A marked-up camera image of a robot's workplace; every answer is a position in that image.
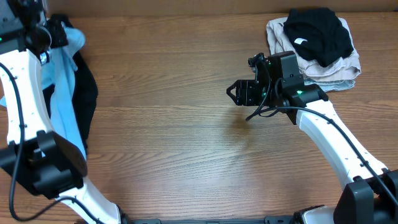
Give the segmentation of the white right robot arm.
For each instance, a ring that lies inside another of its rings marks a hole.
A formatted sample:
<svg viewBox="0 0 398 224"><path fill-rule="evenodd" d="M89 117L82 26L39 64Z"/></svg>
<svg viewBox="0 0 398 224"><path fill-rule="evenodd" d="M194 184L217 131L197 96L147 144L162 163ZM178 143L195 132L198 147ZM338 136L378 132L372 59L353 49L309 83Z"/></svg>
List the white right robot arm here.
<svg viewBox="0 0 398 224"><path fill-rule="evenodd" d="M236 105L258 106L257 114L287 114L338 177L343 192L336 206L306 208L293 223L397 223L397 171L361 145L318 85L305 85L300 76L257 78L237 80L226 93Z"/></svg>

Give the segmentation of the light blue t-shirt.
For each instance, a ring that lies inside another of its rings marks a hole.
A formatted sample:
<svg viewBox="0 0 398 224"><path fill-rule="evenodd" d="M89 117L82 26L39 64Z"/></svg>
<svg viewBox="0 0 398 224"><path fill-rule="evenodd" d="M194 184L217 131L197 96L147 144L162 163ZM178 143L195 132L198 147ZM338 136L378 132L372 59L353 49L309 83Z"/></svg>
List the light blue t-shirt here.
<svg viewBox="0 0 398 224"><path fill-rule="evenodd" d="M84 34L64 28L68 44L50 50L50 61L41 65L30 51L13 50L1 54L1 83L8 115L7 141L19 144L36 138L38 131L55 131L85 155L75 110L73 56L84 46Z"/></svg>

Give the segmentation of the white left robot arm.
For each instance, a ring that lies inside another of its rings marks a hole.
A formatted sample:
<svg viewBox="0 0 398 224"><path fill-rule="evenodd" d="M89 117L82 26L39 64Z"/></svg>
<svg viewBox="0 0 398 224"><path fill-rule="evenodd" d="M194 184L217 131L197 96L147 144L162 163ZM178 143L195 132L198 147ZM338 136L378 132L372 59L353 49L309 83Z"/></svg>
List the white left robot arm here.
<svg viewBox="0 0 398 224"><path fill-rule="evenodd" d="M1 168L22 186L87 223L129 223L88 178L85 141L98 94L80 55L83 33L44 1L1 2L1 104L7 146Z"/></svg>

